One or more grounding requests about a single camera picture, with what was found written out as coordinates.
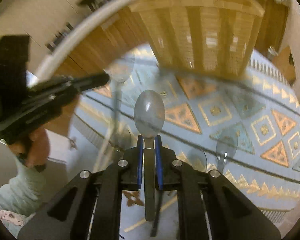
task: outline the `silver screw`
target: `silver screw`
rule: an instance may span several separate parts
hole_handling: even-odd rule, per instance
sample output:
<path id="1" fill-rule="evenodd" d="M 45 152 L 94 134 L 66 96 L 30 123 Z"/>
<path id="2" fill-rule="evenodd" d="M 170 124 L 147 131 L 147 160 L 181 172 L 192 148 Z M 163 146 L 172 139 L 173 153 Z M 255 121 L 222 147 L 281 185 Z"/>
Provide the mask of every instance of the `silver screw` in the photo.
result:
<path id="1" fill-rule="evenodd" d="M 174 160 L 172 162 L 172 165 L 175 167 L 180 167 L 182 165 L 182 161 L 181 160 Z"/>
<path id="2" fill-rule="evenodd" d="M 220 172 L 217 170 L 210 171 L 210 176 L 213 178 L 217 178 L 220 176 Z"/>
<path id="3" fill-rule="evenodd" d="M 119 160 L 119 161 L 118 161 L 118 165 L 119 165 L 120 167 L 125 167 L 125 166 L 128 165 L 128 161 L 126 161 L 126 160 Z"/>
<path id="4" fill-rule="evenodd" d="M 90 176 L 90 172 L 89 171 L 81 171 L 80 172 L 80 177 L 83 178 L 83 179 L 86 179 L 89 176 Z"/>

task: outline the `hand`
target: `hand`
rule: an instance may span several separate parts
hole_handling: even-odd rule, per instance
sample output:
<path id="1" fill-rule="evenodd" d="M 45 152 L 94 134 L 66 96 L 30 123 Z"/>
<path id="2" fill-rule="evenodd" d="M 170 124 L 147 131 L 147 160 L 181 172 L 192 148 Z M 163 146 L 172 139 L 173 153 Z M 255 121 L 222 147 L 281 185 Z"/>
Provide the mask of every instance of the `hand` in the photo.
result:
<path id="1" fill-rule="evenodd" d="M 29 134 L 32 141 L 32 146 L 28 152 L 26 166 L 32 168 L 33 166 L 43 165 L 47 162 L 50 153 L 50 143 L 46 130 L 43 127 L 34 130 Z M 9 149 L 15 154 L 24 153 L 25 147 L 21 142 L 16 142 L 9 145 Z"/>

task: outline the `light green sleeve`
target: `light green sleeve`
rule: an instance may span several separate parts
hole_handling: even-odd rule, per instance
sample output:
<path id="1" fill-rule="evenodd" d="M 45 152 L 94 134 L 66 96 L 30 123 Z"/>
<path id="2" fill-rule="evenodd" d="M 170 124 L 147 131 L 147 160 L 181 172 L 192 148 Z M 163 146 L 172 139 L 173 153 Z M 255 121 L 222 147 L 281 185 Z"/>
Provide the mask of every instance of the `light green sleeve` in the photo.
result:
<path id="1" fill-rule="evenodd" d="M 45 178 L 35 168 L 27 168 L 16 159 L 18 174 L 0 188 L 0 210 L 30 216 L 42 203 Z"/>

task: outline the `yellow container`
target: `yellow container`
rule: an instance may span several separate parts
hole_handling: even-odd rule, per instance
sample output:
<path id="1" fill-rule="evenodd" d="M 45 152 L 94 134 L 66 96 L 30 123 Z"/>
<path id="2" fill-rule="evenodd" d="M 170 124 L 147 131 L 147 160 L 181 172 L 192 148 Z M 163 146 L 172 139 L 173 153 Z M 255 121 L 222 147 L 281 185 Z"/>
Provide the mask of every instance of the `yellow container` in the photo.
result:
<path id="1" fill-rule="evenodd" d="M 255 0 L 139 0 L 130 10 L 160 67 L 227 79 L 248 65 L 264 14 Z"/>

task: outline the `orange triangle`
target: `orange triangle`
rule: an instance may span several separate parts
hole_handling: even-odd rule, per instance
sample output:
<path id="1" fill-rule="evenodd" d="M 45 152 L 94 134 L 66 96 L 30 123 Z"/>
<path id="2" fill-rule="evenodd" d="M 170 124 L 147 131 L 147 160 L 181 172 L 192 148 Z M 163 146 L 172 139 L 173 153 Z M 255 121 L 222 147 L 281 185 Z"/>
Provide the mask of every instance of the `orange triangle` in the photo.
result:
<path id="1" fill-rule="evenodd" d="M 199 82 L 198 80 L 192 78 L 177 77 L 177 80 L 188 99 L 203 96 L 205 94 L 214 92 L 217 89 L 215 85 L 206 84 L 203 81 Z"/>
<path id="2" fill-rule="evenodd" d="M 108 98 L 112 97 L 112 95 L 111 95 L 111 89 L 110 89 L 109 85 L 105 85 L 105 86 L 97 88 L 97 89 L 95 88 L 93 90 L 95 92 L 97 92 L 98 94 L 103 95 L 105 97 L 108 97 Z"/>
<path id="3" fill-rule="evenodd" d="M 276 164 L 289 167 L 289 162 L 287 158 L 286 151 L 283 146 L 283 142 L 280 141 L 275 146 L 273 146 L 271 149 L 267 150 L 260 156 L 261 158 L 274 162 Z"/>
<path id="4" fill-rule="evenodd" d="M 277 122 L 277 125 L 279 127 L 279 130 L 281 134 L 284 136 L 289 132 L 292 128 L 294 128 L 297 125 L 297 122 L 292 120 L 291 118 L 287 117 L 286 115 L 276 111 L 271 110 L 275 121 Z"/>
<path id="5" fill-rule="evenodd" d="M 201 129 L 187 103 L 167 109 L 166 121 L 190 131 L 201 133 Z"/>

